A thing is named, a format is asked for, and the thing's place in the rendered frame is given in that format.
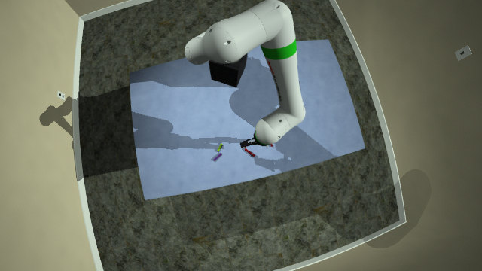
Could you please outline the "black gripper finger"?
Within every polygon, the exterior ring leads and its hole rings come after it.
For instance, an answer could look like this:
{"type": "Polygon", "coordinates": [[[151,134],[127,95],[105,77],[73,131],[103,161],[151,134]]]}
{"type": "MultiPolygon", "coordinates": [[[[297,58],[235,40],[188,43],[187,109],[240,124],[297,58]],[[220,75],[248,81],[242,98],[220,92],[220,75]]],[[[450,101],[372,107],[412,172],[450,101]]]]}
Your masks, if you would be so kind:
{"type": "Polygon", "coordinates": [[[241,142],[240,146],[241,146],[241,148],[243,148],[243,147],[246,148],[247,146],[253,145],[253,144],[256,145],[257,143],[254,142],[254,139],[252,138],[252,139],[247,139],[247,140],[241,142]]]}

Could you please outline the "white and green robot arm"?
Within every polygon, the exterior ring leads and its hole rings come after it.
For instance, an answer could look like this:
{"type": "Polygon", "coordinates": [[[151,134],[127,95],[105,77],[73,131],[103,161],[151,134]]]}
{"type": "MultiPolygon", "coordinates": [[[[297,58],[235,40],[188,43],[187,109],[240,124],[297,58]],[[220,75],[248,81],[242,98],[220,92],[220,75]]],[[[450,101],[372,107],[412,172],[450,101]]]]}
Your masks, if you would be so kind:
{"type": "Polygon", "coordinates": [[[306,114],[298,80],[294,23],[288,6],[278,0],[265,0],[221,20],[186,44],[185,57],[194,65],[207,60],[231,65],[259,45],[279,97],[279,108],[260,119],[255,127],[255,142],[268,147],[301,123],[306,114]]]}

